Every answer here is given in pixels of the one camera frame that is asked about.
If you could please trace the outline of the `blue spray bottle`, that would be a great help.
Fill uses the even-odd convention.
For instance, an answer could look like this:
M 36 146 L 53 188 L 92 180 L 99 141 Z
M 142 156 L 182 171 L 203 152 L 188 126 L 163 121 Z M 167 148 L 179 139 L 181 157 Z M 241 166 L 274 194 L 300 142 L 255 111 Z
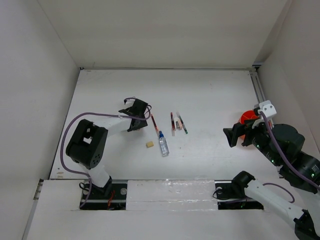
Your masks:
M 163 157 L 167 157 L 170 154 L 169 147 L 166 138 L 162 131 L 159 131 L 159 146 Z

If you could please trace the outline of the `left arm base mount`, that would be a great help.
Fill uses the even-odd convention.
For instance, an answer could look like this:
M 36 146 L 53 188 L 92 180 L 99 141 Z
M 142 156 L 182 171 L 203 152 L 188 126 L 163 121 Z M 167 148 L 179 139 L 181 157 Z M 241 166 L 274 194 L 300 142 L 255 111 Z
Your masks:
M 89 183 L 84 182 L 79 184 L 82 190 L 80 206 L 85 202 L 88 195 Z M 104 211 L 122 211 L 126 210 L 127 203 L 127 188 L 126 181 L 116 181 L 112 184 L 111 191 L 107 196 L 104 196 L 98 189 L 92 187 L 90 195 L 86 203 L 80 207 L 81 210 L 104 210 Z

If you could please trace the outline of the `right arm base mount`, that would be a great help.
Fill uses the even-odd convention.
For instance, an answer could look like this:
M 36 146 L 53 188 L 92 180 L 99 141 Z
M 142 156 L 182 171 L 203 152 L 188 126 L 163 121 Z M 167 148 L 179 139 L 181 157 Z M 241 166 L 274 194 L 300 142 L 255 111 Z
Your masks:
M 218 182 L 212 197 L 217 200 L 218 210 L 263 210 L 264 206 L 256 200 L 238 194 L 231 182 Z

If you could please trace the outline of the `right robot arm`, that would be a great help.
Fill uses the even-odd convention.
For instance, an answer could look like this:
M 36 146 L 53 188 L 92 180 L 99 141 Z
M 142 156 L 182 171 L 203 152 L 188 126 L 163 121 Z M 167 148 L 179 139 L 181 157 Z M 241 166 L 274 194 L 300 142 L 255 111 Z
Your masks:
M 298 207 L 273 193 L 252 174 L 241 171 L 230 183 L 238 198 L 250 198 L 269 208 L 283 219 L 300 240 L 320 238 L 320 161 L 303 152 L 305 137 L 288 124 L 270 127 L 264 120 L 254 126 L 254 120 L 224 128 L 229 146 L 235 147 L 244 136 L 242 146 L 254 146 L 279 174 L 295 188 L 305 208 Z

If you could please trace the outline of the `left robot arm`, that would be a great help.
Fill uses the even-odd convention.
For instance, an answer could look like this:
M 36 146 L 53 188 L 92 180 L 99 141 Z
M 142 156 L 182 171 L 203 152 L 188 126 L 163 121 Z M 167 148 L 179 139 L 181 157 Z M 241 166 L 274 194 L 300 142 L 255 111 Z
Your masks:
M 147 102 L 128 97 L 132 102 L 117 114 L 85 112 L 67 126 L 60 145 L 60 162 L 65 170 L 88 178 L 88 192 L 94 190 L 100 198 L 112 191 L 112 177 L 101 163 L 107 138 L 115 134 L 132 132 L 148 126 L 152 106 Z

